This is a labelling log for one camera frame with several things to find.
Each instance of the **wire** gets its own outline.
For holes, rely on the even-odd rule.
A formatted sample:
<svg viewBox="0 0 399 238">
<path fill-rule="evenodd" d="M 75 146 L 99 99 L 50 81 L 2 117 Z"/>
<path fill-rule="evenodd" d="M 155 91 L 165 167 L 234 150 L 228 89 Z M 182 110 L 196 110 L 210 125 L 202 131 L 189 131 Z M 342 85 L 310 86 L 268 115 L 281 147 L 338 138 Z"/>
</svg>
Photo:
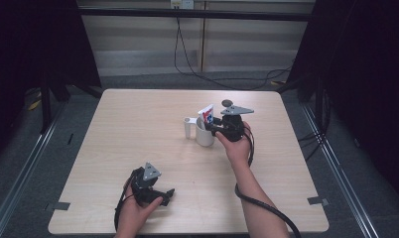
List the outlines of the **wire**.
<svg viewBox="0 0 399 238">
<path fill-rule="evenodd" d="M 252 165 L 253 155 L 254 155 L 254 152 L 255 152 L 255 148 L 254 148 L 255 140 L 254 140 L 254 137 L 253 137 L 253 134 L 252 134 L 251 130 L 249 128 L 247 128 L 247 127 L 244 127 L 244 128 L 247 129 L 249 131 L 249 133 L 250 133 L 250 136 L 246 135 L 246 133 L 243 134 L 243 136 L 246 137 L 246 139 L 249 141 L 249 145 L 250 145 L 250 153 L 249 153 L 249 159 L 248 159 L 248 165 L 250 167 Z M 247 202 L 250 202 L 250 203 L 252 203 L 254 205 L 257 205 L 257 206 L 259 206 L 261 208 L 264 208 L 264 209 L 268 210 L 269 212 L 272 212 L 273 214 L 277 215 L 280 219 L 282 219 L 284 222 L 286 222 L 287 225 L 290 226 L 290 228 L 292 229 L 292 231 L 293 231 L 293 233 L 295 234 L 296 237 L 298 237 L 298 238 L 302 237 L 301 233 L 299 232 L 299 229 L 295 225 L 295 223 L 293 223 L 293 221 L 288 216 L 286 216 L 283 212 L 281 212 L 277 208 L 275 208 L 275 207 L 273 207 L 273 206 L 271 206 L 271 205 L 269 205 L 269 204 L 267 204 L 267 203 L 265 203 L 263 201 L 260 201 L 258 199 L 255 199 L 255 198 L 252 198 L 250 196 L 247 196 L 247 195 L 243 194 L 239 190 L 239 187 L 238 187 L 237 184 L 236 184 L 236 186 L 234 188 L 234 193 L 240 199 L 243 199 L 243 200 L 245 200 Z"/>
<path fill-rule="evenodd" d="M 123 187 L 122 194 L 121 194 L 121 196 L 120 196 L 120 198 L 119 198 L 118 204 L 117 204 L 117 206 L 116 206 L 116 208 L 115 208 L 114 224 L 115 224 L 115 229 L 116 229 L 116 230 L 118 230 L 119 216 L 120 216 L 120 212 L 121 212 L 121 210 L 122 210 L 123 203 L 126 201 L 127 198 L 129 198 L 129 197 L 131 197 L 132 195 L 134 195 L 134 193 L 133 193 L 132 195 L 129 195 L 129 196 L 125 197 L 125 199 L 122 199 L 122 198 L 125 196 L 125 192 L 126 192 L 126 190 L 128 189 L 128 186 L 131 185 L 131 181 L 132 181 L 132 179 L 133 179 L 134 177 L 135 177 L 135 171 L 133 171 L 133 172 L 131 173 L 131 176 L 130 176 L 129 179 L 126 181 L 126 183 L 125 183 L 125 185 L 124 185 L 124 187 Z"/>
<path fill-rule="evenodd" d="M 311 153 L 305 158 L 305 161 L 307 162 L 311 156 L 313 156 L 315 154 L 315 152 L 317 151 L 317 149 L 320 147 L 320 145 L 324 142 L 324 140 L 326 139 L 326 135 L 327 135 L 327 131 L 331 122 L 331 101 L 328 97 L 328 94 L 326 91 L 324 91 L 324 97 L 323 97 L 323 104 L 324 104 L 324 123 L 322 125 L 322 128 L 320 130 L 320 132 L 318 132 L 317 134 L 312 135 L 309 134 L 308 136 L 299 139 L 298 141 L 306 141 L 306 140 L 315 140 L 312 141 L 304 146 L 301 146 L 301 149 L 314 144 L 315 142 L 318 142 L 317 146 L 311 151 Z"/>
<path fill-rule="evenodd" d="M 196 76 L 196 77 L 198 77 L 198 78 L 200 78 L 200 79 L 202 79 L 202 80 L 205 80 L 205 81 L 208 81 L 208 82 L 212 82 L 212 83 L 217 84 L 217 85 L 219 85 L 219 86 L 226 87 L 226 88 L 233 89 L 233 90 L 255 90 L 255 89 L 259 89 L 259 88 L 265 86 L 265 85 L 268 83 L 268 80 L 269 80 L 269 79 L 276 78 L 276 77 L 282 75 L 283 73 L 290 71 L 291 66 L 289 66 L 289 67 L 287 67 L 287 68 L 283 68 L 283 69 L 274 69 L 274 70 L 270 70 L 270 71 L 267 73 L 267 75 L 266 75 L 265 77 L 263 77 L 263 78 L 248 78 L 248 77 L 235 77 L 235 78 L 230 78 L 230 77 L 227 77 L 227 78 L 214 78 L 214 79 L 212 79 L 212 78 L 209 78 L 209 77 L 206 77 L 206 76 L 203 76 L 203 75 L 199 75 L 199 74 L 197 74 L 197 73 L 193 70 L 193 68 L 192 68 L 192 66 L 191 66 L 191 63 L 190 63 L 190 61 L 189 61 L 189 59 L 188 59 L 187 49 L 186 49 L 186 47 L 185 47 L 184 37 L 182 36 L 181 23 L 180 23 L 180 19 L 179 19 L 179 18 L 177 18 L 177 22 L 178 22 L 178 30 L 177 30 L 176 43 L 175 43 L 175 51 L 174 51 L 174 65 L 175 65 L 175 69 L 176 69 L 179 73 L 181 73 L 181 74 L 183 74 L 183 75 Z M 183 48 L 184 48 L 185 58 L 186 58 L 188 67 L 190 68 L 190 71 L 191 71 L 191 72 L 183 72 L 183 71 L 181 71 L 181 70 L 178 68 L 178 66 L 177 66 L 176 58 L 177 58 L 177 50 L 178 50 L 178 44 L 179 44 L 179 37 L 181 37 L 181 42 L 182 42 L 182 45 L 183 45 Z M 280 71 L 280 72 L 279 72 L 278 74 L 274 75 L 274 76 L 270 76 L 271 73 L 276 72 L 276 71 Z M 228 85 L 222 84 L 222 83 L 219 82 L 219 81 L 222 81 L 222 80 L 251 80 L 251 81 L 263 81 L 263 82 L 260 83 L 260 84 L 257 85 L 257 86 L 253 86 L 253 87 L 249 87 L 249 88 L 240 88 L 240 87 L 233 87 L 233 86 L 228 86 Z"/>
<path fill-rule="evenodd" d="M 135 193 L 130 194 L 129 196 L 125 197 L 125 198 L 122 200 L 122 202 L 125 202 L 129 197 L 134 196 L 134 195 L 135 195 Z"/>
</svg>

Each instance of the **electrical outlet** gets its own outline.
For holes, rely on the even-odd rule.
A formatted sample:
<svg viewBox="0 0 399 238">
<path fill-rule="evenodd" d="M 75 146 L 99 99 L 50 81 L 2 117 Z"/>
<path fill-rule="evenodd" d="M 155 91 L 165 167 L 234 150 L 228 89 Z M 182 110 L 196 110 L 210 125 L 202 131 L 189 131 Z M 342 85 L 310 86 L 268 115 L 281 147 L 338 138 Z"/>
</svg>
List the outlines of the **electrical outlet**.
<svg viewBox="0 0 399 238">
<path fill-rule="evenodd" d="M 194 0 L 182 0 L 182 9 L 194 9 Z"/>
<path fill-rule="evenodd" d="M 182 9 L 182 0 L 171 0 L 171 9 Z"/>
</svg>

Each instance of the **wooden table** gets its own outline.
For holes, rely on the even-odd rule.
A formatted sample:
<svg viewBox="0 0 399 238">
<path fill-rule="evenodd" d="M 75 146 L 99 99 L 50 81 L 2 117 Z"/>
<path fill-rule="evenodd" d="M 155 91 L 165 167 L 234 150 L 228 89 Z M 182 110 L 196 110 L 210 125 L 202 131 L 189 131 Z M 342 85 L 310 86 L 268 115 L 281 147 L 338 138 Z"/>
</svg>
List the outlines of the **wooden table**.
<svg viewBox="0 0 399 238">
<path fill-rule="evenodd" d="M 247 232 L 235 178 L 224 148 L 205 148 L 186 139 L 185 117 L 220 102 L 252 108 L 242 115 L 255 137 L 251 166 L 264 190 L 301 232 L 329 228 L 280 95 L 276 92 L 108 89 L 103 93 L 60 202 L 49 224 L 54 234 L 112 234 L 114 208 L 131 172 L 150 162 L 162 176 L 159 191 L 175 188 L 168 206 L 159 207 L 143 234 Z"/>
</svg>

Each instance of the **mug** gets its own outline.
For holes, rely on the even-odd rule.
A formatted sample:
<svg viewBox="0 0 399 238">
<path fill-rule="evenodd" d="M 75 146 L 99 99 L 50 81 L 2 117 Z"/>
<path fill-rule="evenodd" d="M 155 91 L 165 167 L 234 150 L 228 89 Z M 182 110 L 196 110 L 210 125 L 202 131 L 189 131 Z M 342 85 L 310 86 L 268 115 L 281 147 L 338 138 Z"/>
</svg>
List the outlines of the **mug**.
<svg viewBox="0 0 399 238">
<path fill-rule="evenodd" d="M 185 118 L 185 136 L 187 139 L 191 137 L 191 125 L 196 125 L 196 140 L 197 143 L 209 147 L 214 143 L 214 137 L 210 131 L 207 131 L 200 118 Z"/>
</svg>

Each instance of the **wall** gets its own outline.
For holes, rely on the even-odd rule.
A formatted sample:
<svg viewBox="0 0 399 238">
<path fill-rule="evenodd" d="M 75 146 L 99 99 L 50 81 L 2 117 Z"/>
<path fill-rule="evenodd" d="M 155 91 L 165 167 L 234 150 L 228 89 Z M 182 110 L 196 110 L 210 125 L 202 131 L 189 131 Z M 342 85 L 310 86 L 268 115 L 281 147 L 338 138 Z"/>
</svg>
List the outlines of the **wall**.
<svg viewBox="0 0 399 238">
<path fill-rule="evenodd" d="M 79 6 L 170 8 L 170 1 L 79 0 Z M 195 9 L 311 13 L 308 1 L 195 1 Z M 178 22 L 173 18 L 83 16 L 99 74 L 176 72 Z M 296 56 L 306 23 L 181 19 L 187 57 L 195 71 L 270 70 Z M 189 71 L 181 40 L 176 64 Z"/>
</svg>

